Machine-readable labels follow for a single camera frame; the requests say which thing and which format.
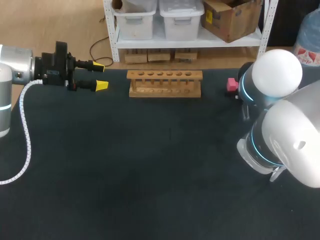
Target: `wooden block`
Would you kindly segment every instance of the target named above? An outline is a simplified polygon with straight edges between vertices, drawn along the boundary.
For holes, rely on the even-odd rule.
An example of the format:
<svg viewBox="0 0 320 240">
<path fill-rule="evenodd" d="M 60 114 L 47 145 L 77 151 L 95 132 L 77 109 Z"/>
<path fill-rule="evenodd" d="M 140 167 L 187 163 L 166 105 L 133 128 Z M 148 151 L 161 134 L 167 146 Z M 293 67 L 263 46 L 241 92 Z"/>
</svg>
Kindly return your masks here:
<svg viewBox="0 0 320 240">
<path fill-rule="evenodd" d="M 126 64 L 143 64 L 148 62 L 148 51 L 146 49 L 128 49 L 124 55 Z"/>
<path fill-rule="evenodd" d="M 175 50 L 174 59 L 181 61 L 194 61 L 197 60 L 198 50 L 196 48 L 178 48 Z"/>
<path fill-rule="evenodd" d="M 185 79 L 202 80 L 202 71 L 199 70 L 128 70 L 127 79 Z"/>
<path fill-rule="evenodd" d="M 133 98 L 200 98 L 202 71 L 128 70 Z"/>
<path fill-rule="evenodd" d="M 184 83 L 178 84 L 177 81 L 146 81 L 143 84 L 141 81 L 136 82 L 136 91 L 130 85 L 129 97 L 131 98 L 201 98 L 201 88 L 194 87 L 195 82 L 190 81 L 187 85 Z"/>
<path fill-rule="evenodd" d="M 171 54 L 169 49 L 149 49 L 148 61 L 170 61 Z"/>
</svg>

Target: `black cloth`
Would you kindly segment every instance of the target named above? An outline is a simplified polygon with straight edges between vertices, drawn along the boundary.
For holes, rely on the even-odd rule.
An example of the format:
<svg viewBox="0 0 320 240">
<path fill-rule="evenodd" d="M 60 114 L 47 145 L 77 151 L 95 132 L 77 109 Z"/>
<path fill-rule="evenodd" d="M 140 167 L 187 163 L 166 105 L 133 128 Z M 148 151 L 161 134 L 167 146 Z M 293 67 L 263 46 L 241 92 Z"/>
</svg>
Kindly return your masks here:
<svg viewBox="0 0 320 240">
<path fill-rule="evenodd" d="M 36 85 L 25 96 L 32 157 L 0 186 L 1 240 L 309 240 L 320 190 L 274 183 L 237 152 L 252 121 L 224 97 L 236 69 L 204 70 L 201 99 L 129 98 L 124 70 L 97 93 Z M 304 71 L 303 85 L 320 79 Z M 19 106 L 0 138 L 0 177 L 24 165 Z"/>
</svg>

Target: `tan floor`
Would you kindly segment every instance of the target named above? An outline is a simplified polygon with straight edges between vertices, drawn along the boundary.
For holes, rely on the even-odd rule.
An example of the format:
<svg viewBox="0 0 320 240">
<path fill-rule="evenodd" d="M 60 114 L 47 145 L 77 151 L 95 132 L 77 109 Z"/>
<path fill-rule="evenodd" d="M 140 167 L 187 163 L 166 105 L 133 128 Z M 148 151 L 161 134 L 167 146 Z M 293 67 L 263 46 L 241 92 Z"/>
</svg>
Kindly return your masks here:
<svg viewBox="0 0 320 240">
<path fill-rule="evenodd" d="M 35 56 L 52 53 L 56 41 L 68 43 L 77 59 L 90 59 L 89 48 L 108 36 L 102 0 L 0 0 L 0 44 L 31 48 Z M 209 69 L 238 68 L 253 61 L 256 47 L 202 49 L 195 63 L 151 63 L 128 65 L 115 62 L 111 69 Z M 95 58 L 111 56 L 106 40 L 92 50 Z M 13 87 L 15 103 L 22 86 Z"/>
</svg>

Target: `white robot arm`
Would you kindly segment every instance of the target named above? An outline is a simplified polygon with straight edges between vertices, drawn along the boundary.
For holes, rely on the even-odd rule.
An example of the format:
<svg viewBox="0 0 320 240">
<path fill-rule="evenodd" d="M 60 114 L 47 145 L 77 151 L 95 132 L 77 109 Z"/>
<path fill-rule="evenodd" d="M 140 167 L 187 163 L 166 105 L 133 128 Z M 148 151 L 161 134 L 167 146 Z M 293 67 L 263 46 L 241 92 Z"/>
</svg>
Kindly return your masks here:
<svg viewBox="0 0 320 240">
<path fill-rule="evenodd" d="M 298 87 L 296 83 L 291 91 Z M 259 92 L 254 95 L 265 96 L 271 90 L 257 86 Z M 249 133 L 237 144 L 242 158 L 259 173 L 272 173 L 271 181 L 288 169 L 301 183 L 320 188 L 319 93 L 320 80 L 264 106 Z"/>
<path fill-rule="evenodd" d="M 297 90 L 302 80 L 302 66 L 291 52 L 267 51 L 254 63 L 239 70 L 238 94 L 243 100 L 243 118 L 249 119 L 249 107 L 260 111 Z"/>
</svg>

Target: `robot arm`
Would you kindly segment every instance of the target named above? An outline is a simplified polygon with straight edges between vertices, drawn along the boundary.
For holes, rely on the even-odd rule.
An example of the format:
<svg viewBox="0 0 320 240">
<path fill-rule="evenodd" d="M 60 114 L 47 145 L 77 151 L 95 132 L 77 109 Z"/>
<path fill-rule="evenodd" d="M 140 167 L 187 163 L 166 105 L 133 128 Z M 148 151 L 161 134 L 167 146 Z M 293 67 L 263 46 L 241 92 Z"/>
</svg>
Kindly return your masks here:
<svg viewBox="0 0 320 240">
<path fill-rule="evenodd" d="M 238 94 L 243 101 L 243 118 L 249 119 L 249 107 L 260 111 L 297 90 L 302 66 L 291 52 L 267 51 L 254 63 L 244 64 L 238 72 Z"/>
<path fill-rule="evenodd" d="M 42 80 L 44 85 L 66 86 L 70 91 L 77 88 L 98 91 L 106 89 L 108 82 L 74 79 L 75 68 L 103 72 L 99 63 L 76 60 L 68 53 L 65 42 L 56 42 L 55 52 L 43 52 L 33 57 L 30 49 L 0 45 L 0 138 L 10 129 L 12 84 L 27 85 L 33 80 Z"/>
<path fill-rule="evenodd" d="M 320 188 L 319 92 L 320 80 L 263 111 L 237 144 L 242 158 L 261 174 L 273 173 L 271 181 L 288 169 L 304 185 Z"/>
</svg>

